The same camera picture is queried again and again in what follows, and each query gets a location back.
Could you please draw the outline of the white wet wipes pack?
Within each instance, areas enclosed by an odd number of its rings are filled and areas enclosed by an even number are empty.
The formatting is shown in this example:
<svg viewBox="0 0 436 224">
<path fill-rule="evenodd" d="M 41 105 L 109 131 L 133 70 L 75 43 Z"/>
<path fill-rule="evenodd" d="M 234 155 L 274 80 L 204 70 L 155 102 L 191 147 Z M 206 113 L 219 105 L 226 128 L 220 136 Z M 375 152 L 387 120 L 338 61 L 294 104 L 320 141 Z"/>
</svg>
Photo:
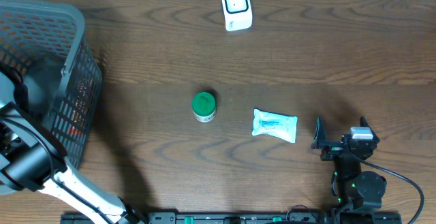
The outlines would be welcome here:
<svg viewBox="0 0 436 224">
<path fill-rule="evenodd" d="M 253 110 L 252 135 L 271 135 L 295 144 L 297 123 L 297 116 L 276 114 L 255 108 Z"/>
</svg>

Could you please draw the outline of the red orange snack bag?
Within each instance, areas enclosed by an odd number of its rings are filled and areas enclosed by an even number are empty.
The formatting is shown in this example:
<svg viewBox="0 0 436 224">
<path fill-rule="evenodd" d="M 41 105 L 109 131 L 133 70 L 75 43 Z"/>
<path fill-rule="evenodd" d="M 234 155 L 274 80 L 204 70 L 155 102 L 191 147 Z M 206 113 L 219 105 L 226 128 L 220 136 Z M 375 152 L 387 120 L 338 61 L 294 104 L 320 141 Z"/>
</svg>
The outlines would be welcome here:
<svg viewBox="0 0 436 224">
<path fill-rule="evenodd" d="M 75 91 L 73 94 L 73 110 L 72 110 L 72 128 L 69 130 L 69 134 L 73 137 L 77 137 L 84 134 L 84 130 L 87 129 L 88 115 L 89 115 L 89 99 L 90 99 L 90 79 L 83 79 L 75 85 Z"/>
</svg>

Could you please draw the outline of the green lid jar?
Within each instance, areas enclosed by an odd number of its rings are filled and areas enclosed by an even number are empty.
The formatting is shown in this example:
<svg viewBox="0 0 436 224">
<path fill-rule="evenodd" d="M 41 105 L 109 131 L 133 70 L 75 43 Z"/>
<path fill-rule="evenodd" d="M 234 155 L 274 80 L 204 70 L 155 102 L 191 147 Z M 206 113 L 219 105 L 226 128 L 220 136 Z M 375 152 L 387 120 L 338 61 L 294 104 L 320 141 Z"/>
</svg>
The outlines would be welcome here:
<svg viewBox="0 0 436 224">
<path fill-rule="evenodd" d="M 191 106 L 197 121 L 208 123 L 215 118 L 217 111 L 216 100 L 210 93 L 197 93 L 192 100 Z"/>
</svg>

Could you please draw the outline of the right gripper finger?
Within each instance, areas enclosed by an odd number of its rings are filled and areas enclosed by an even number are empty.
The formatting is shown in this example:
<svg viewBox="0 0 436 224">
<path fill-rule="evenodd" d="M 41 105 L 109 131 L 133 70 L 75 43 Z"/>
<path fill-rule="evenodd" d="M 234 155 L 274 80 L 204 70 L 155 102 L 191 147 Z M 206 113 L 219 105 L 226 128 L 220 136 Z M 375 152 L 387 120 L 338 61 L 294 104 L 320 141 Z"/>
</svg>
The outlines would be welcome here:
<svg viewBox="0 0 436 224">
<path fill-rule="evenodd" d="M 322 118 L 319 116 L 316 122 L 315 135 L 311 144 L 311 149 L 323 149 L 326 147 L 327 143 L 325 126 Z"/>
<path fill-rule="evenodd" d="M 379 137 L 376 135 L 376 133 L 370 128 L 369 124 L 367 123 L 367 120 L 365 117 L 360 117 L 360 126 L 363 128 L 363 132 L 361 135 L 361 138 L 363 140 L 372 140 L 375 144 L 378 144 L 380 142 Z"/>
</svg>

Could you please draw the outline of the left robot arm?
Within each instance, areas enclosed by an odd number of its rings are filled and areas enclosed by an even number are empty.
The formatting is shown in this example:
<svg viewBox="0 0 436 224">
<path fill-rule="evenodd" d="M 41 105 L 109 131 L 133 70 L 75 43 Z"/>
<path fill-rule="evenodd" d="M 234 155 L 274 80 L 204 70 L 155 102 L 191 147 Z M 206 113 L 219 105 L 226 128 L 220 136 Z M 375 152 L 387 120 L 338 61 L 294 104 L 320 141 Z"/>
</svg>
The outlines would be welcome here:
<svg viewBox="0 0 436 224">
<path fill-rule="evenodd" d="M 28 189 L 53 196 L 94 223 L 147 223 L 147 218 L 121 198 L 84 177 L 67 158 L 62 144 L 29 116 L 28 92 L 17 70 L 1 66 L 2 140 L 14 152 L 1 156 L 1 184 L 14 191 Z"/>
</svg>

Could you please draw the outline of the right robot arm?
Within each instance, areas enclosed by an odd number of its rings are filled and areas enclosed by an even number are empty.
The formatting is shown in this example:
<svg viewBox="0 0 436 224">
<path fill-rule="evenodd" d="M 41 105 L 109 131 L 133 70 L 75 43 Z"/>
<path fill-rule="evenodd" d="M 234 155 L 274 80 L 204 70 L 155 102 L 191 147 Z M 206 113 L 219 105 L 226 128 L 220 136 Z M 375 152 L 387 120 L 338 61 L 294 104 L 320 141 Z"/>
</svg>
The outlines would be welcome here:
<svg viewBox="0 0 436 224">
<path fill-rule="evenodd" d="M 322 161 L 334 162 L 330 189 L 339 202 L 320 215 L 320 223 L 375 222 L 374 213 L 382 206 L 387 182 L 373 171 L 363 171 L 361 164 L 372 156 L 378 143 L 379 138 L 364 117 L 338 142 L 327 140 L 322 119 L 317 119 L 311 148 L 321 150 Z"/>
</svg>

